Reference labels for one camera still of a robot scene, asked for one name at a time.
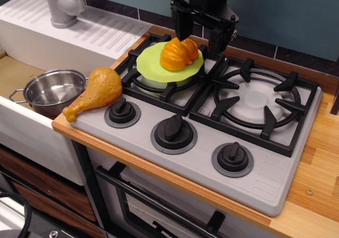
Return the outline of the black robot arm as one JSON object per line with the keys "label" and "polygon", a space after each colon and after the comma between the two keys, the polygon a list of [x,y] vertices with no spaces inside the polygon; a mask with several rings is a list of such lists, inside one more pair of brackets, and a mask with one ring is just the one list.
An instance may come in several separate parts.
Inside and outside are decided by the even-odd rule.
{"label": "black robot arm", "polygon": [[210,30],[209,58],[225,51],[237,34],[238,15],[228,6],[227,0],[172,0],[172,18],[177,38],[182,41],[192,35],[195,23]]}

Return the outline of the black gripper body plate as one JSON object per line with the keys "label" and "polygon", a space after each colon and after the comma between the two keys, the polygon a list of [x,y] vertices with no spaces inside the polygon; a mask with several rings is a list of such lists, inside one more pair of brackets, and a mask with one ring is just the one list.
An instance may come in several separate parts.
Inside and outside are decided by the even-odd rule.
{"label": "black gripper body plate", "polygon": [[196,22],[210,30],[216,27],[229,32],[230,38],[235,34],[235,24],[239,21],[227,4],[228,0],[172,0],[172,18],[174,10],[190,10],[193,24]]}

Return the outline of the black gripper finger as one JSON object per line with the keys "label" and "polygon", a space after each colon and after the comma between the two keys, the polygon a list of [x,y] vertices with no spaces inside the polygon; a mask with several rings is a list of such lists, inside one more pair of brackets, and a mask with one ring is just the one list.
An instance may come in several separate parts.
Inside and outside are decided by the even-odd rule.
{"label": "black gripper finger", "polygon": [[173,20],[175,33],[179,41],[185,40],[192,34],[193,19],[191,18],[190,10],[174,10]]}
{"label": "black gripper finger", "polygon": [[216,27],[210,32],[208,42],[209,58],[215,58],[223,52],[230,41],[229,32],[223,28]]}

